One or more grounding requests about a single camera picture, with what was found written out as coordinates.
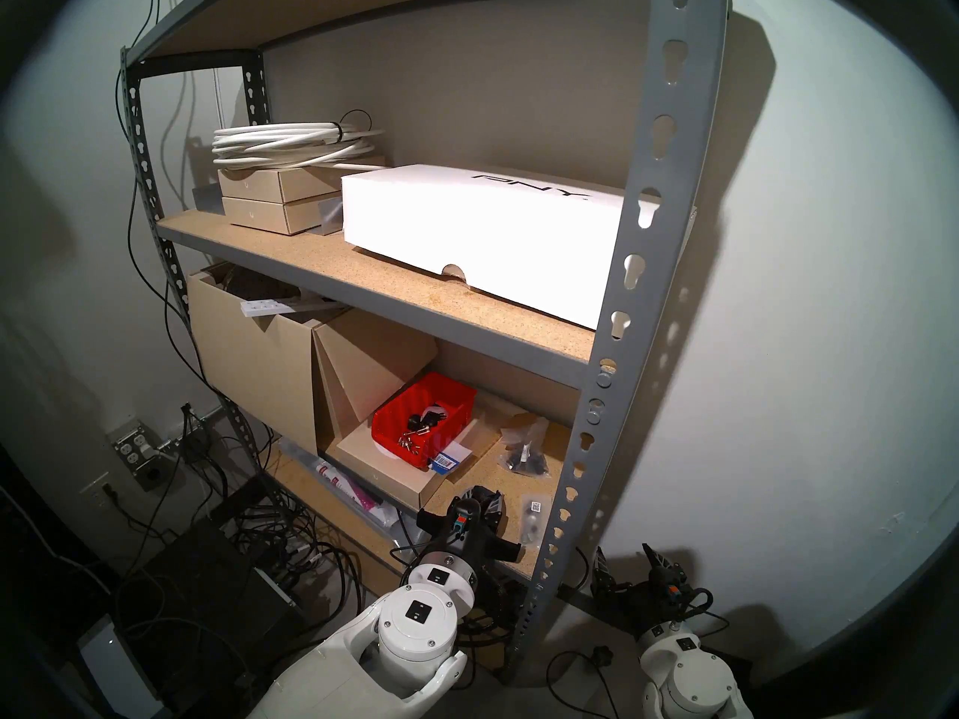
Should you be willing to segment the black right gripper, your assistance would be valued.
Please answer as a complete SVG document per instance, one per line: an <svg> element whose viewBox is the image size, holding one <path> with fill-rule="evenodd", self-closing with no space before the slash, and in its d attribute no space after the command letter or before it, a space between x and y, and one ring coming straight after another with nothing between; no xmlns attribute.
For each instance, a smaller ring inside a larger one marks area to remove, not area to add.
<svg viewBox="0 0 959 719"><path fill-rule="evenodd" d="M694 588L681 565L673 563L649 544L642 544L649 562L647 580L617 583L602 549L596 549L596 610L607 623L630 635L642 635L654 626L683 622L702 615L713 604L713 594Z"/></svg>

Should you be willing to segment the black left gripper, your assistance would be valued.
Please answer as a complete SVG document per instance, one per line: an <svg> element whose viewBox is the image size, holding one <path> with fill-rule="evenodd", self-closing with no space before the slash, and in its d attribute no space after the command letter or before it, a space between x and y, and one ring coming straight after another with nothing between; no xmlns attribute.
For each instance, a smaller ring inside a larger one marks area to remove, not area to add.
<svg viewBox="0 0 959 719"><path fill-rule="evenodd" d="M430 535L426 553L451 555L481 570L486 562L515 564L521 558L521 545L498 535L502 517L502 493L472 487L455 495L443 514L420 509L416 525Z"/></svg>

